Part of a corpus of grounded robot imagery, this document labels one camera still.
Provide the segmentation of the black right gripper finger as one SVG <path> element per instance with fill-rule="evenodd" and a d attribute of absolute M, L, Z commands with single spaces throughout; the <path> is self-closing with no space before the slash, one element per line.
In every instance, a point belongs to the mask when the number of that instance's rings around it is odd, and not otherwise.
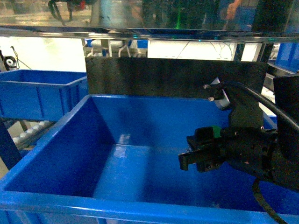
<path fill-rule="evenodd" d="M 179 167 L 183 171 L 188 171 L 190 164 L 196 164 L 198 172 L 215 170 L 222 165 L 222 157 L 217 149 L 202 149 L 182 153 L 178 155 L 178 160 Z"/>
<path fill-rule="evenodd" d="M 214 149 L 217 146 L 217 138 L 211 126 L 197 128 L 192 136 L 187 136 L 189 151 Z"/>

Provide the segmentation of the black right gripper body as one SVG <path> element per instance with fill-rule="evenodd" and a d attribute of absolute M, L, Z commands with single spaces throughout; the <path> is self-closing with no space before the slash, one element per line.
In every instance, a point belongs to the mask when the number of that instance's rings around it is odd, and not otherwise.
<path fill-rule="evenodd" d="M 278 131 L 254 127 L 221 129 L 221 157 L 234 169 L 264 181 L 282 181 Z"/>

